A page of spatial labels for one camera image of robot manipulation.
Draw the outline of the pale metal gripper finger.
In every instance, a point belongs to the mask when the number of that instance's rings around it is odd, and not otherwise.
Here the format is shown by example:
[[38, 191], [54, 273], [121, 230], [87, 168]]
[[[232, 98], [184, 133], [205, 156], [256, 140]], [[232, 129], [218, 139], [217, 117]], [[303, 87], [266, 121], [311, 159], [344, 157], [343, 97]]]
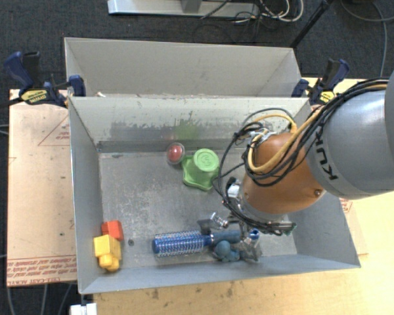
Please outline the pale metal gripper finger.
[[245, 232], [240, 242], [240, 256], [245, 260], [257, 262], [261, 257], [262, 251], [259, 244], [260, 231], [252, 228]]
[[229, 227], [227, 219], [214, 212], [197, 221], [202, 234], [211, 234], [214, 230], [226, 230]]

